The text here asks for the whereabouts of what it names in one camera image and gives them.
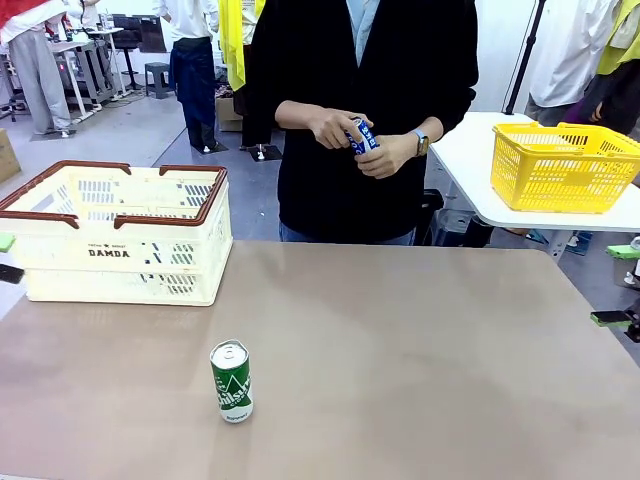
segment black cardigan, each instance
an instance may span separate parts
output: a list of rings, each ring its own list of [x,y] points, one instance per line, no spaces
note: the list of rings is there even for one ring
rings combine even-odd
[[[346,0],[267,0],[247,74],[250,113],[272,123],[292,100],[364,113],[376,135],[405,134],[430,116],[449,131],[475,97],[477,34],[473,0],[381,0],[358,67]],[[280,219],[325,242],[404,235],[417,225],[425,169],[413,159],[375,180],[350,149],[287,131]]]

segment brown basket rim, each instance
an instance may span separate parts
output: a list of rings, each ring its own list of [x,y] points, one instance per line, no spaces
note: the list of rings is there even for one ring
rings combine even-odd
[[[79,160],[63,160],[61,162],[54,163],[51,167],[44,172],[35,176],[29,180],[22,187],[15,190],[4,200],[0,201],[0,218],[11,218],[20,220],[41,220],[51,222],[64,222],[70,227],[78,230],[80,225],[78,224],[77,215],[61,214],[61,213],[40,213],[40,212],[13,212],[6,209],[17,202],[23,195],[27,194],[30,190],[37,187],[47,178],[51,177],[55,173],[59,172],[65,167],[92,167],[92,168],[115,168],[124,171],[127,175],[131,175],[131,165],[128,163],[115,163],[115,162],[87,162]],[[227,178],[227,169],[224,167],[214,166],[200,166],[200,165],[163,165],[158,168],[158,175],[164,176],[169,171],[184,171],[184,172],[218,172],[218,177],[213,185],[213,188],[209,192],[206,201],[200,206],[198,214],[195,218],[183,219],[183,218],[162,218],[162,217],[149,217],[149,216],[132,216],[132,215],[118,215],[113,220],[113,228],[118,230],[125,224],[137,224],[137,225],[171,225],[176,227],[199,227],[201,226],[211,208],[215,202],[224,180]]]

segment stacked baskets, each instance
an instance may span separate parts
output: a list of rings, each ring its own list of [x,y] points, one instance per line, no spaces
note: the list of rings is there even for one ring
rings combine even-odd
[[[0,202],[35,301],[213,304],[233,242],[219,167],[60,162]]]

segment hand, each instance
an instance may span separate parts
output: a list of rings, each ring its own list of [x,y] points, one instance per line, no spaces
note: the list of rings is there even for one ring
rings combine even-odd
[[[377,180],[391,177],[418,152],[418,136],[415,133],[407,135],[392,135],[376,137],[380,147],[357,155],[358,168],[367,177]]]
[[[351,142],[344,132],[349,132],[356,142],[361,142],[362,134],[352,118],[360,117],[369,127],[373,123],[366,115],[345,110],[319,107],[314,111],[308,121],[309,130],[313,132],[316,140],[328,149],[350,148]]]
[[[600,102],[600,105],[598,105],[596,111],[591,114],[591,118],[589,118],[589,120],[591,120],[593,123],[598,123],[600,120],[602,120],[602,102]]]

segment yellow plastic basket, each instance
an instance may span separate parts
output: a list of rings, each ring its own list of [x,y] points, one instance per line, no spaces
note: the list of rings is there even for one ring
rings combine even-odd
[[[605,213],[640,171],[640,144],[608,128],[496,125],[491,185],[514,210]]]

